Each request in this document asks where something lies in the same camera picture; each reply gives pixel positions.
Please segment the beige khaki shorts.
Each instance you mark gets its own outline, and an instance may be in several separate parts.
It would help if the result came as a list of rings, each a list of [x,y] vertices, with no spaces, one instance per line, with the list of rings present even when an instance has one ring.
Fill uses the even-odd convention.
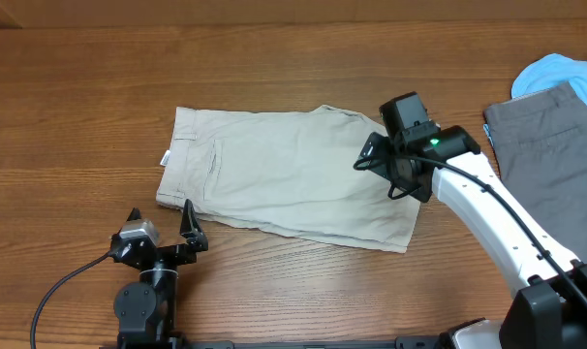
[[[161,206],[191,201],[199,218],[290,238],[403,253],[419,202],[354,163],[383,125],[357,111],[176,110],[157,190]]]

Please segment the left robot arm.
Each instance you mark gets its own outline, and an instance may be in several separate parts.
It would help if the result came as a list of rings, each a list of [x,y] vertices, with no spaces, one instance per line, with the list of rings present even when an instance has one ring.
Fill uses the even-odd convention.
[[[191,201],[183,207],[179,234],[183,243],[161,246],[154,224],[134,208],[112,236],[109,256],[139,271],[139,281],[124,286],[113,302],[119,348],[189,348],[176,329],[178,268],[194,264],[208,239]]]

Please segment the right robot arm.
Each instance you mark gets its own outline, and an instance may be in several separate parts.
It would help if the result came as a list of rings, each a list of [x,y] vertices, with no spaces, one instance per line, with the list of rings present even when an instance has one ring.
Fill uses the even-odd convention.
[[[441,128],[415,92],[379,108],[354,164],[390,183],[388,197],[436,197],[470,229],[512,291],[502,321],[476,319],[438,336],[397,338],[398,348],[587,348],[587,264],[548,234],[492,170],[460,126]]]

